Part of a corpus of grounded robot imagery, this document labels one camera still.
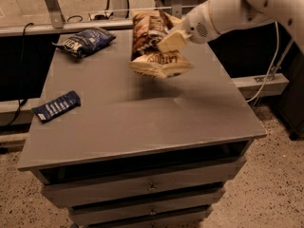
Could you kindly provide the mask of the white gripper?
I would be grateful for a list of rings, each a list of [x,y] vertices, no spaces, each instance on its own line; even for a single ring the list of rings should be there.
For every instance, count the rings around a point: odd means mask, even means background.
[[[183,27],[185,30],[161,34],[157,49],[160,52],[175,51],[185,48],[189,39],[196,44],[205,44],[219,37],[211,19],[208,2],[191,9],[184,17]]]

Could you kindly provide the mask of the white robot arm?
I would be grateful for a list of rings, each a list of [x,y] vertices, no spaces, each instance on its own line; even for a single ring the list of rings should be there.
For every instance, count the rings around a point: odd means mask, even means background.
[[[205,44],[237,29],[278,22],[304,52],[304,0],[207,0],[191,9],[158,43],[162,52]]]

